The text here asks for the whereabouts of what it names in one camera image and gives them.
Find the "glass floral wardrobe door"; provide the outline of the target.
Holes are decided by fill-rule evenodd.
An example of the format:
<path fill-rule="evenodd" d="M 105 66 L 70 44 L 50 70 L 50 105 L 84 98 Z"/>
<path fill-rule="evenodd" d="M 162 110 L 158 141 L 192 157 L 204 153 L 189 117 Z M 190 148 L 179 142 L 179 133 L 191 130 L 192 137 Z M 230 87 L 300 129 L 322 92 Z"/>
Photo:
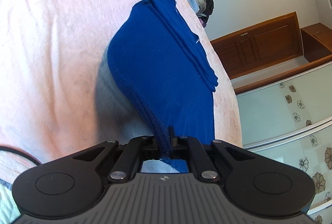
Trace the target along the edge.
<path fill-rule="evenodd" d="M 331 63 L 237 96 L 243 147 L 304 171 L 308 215 L 331 223 Z"/>

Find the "brown wooden door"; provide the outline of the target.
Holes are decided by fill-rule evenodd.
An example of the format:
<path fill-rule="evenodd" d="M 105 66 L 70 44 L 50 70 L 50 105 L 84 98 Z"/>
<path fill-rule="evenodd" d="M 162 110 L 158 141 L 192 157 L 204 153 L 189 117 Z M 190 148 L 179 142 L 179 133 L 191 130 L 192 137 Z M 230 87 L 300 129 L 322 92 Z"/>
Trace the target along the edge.
<path fill-rule="evenodd" d="M 295 12 L 227 34 L 211 44 L 231 80 L 303 55 Z"/>

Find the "pink bed blanket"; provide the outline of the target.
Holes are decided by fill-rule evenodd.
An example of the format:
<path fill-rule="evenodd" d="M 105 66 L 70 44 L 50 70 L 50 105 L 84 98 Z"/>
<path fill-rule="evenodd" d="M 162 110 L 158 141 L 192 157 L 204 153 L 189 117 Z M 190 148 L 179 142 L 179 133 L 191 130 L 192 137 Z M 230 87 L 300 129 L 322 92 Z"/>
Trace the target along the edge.
<path fill-rule="evenodd" d="M 141 0 L 1 0 L 1 181 L 148 126 L 105 69 L 104 52 Z M 232 84 L 187 0 L 175 0 L 218 77 L 216 138 L 241 146 Z"/>

